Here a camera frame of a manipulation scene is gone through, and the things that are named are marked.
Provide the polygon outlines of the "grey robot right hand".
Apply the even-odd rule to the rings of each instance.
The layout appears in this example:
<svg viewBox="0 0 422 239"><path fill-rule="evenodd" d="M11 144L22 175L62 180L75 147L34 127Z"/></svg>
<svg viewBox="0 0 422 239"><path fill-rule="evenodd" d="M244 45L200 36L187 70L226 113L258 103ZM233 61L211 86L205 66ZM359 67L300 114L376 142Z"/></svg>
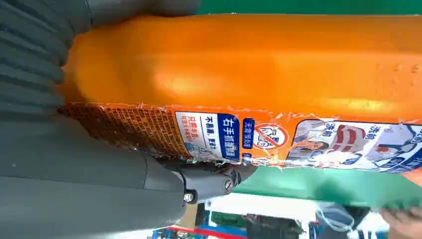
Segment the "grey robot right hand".
<svg viewBox="0 0 422 239"><path fill-rule="evenodd" d="M82 69L100 90L124 64L117 46L74 40L138 15L194 15L198 0L3 0L0 3L0 236L91 239L172 226L189 196L228 194L253 166L162 165L112 146L63 114L58 87Z"/></svg>

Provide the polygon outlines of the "person's right hand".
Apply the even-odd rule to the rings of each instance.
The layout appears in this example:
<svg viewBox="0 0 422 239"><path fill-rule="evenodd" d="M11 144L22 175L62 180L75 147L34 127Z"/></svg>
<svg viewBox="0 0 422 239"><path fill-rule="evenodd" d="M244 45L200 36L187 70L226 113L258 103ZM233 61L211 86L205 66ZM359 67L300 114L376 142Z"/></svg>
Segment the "person's right hand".
<svg viewBox="0 0 422 239"><path fill-rule="evenodd" d="M383 209L382 218L389 224L389 239L421 239L422 208L412 207L407 210Z"/></svg>

